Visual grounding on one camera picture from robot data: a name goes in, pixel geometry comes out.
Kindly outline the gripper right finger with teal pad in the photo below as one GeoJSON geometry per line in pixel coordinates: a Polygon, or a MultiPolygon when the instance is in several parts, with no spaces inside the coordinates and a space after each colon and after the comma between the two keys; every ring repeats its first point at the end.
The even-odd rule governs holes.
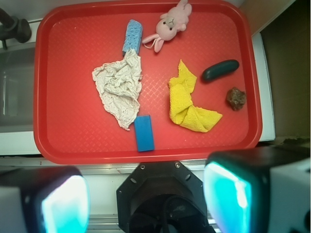
{"type": "Polygon", "coordinates": [[[311,152],[264,146],[212,153],[203,190],[223,233],[308,233],[311,230],[311,152]]]}

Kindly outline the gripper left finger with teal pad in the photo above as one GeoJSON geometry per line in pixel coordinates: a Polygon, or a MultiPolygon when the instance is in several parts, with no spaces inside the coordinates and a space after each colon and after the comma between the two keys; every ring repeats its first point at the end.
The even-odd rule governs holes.
{"type": "Polygon", "coordinates": [[[89,214],[88,184],[74,166],[0,173],[2,233],[85,233],[89,214]]]}

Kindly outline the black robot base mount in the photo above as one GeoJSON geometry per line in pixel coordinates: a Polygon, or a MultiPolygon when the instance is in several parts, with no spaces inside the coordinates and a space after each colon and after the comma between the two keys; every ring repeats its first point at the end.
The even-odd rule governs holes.
{"type": "Polygon", "coordinates": [[[116,191],[126,233],[212,233],[203,183],[180,162],[142,163],[116,191]]]}

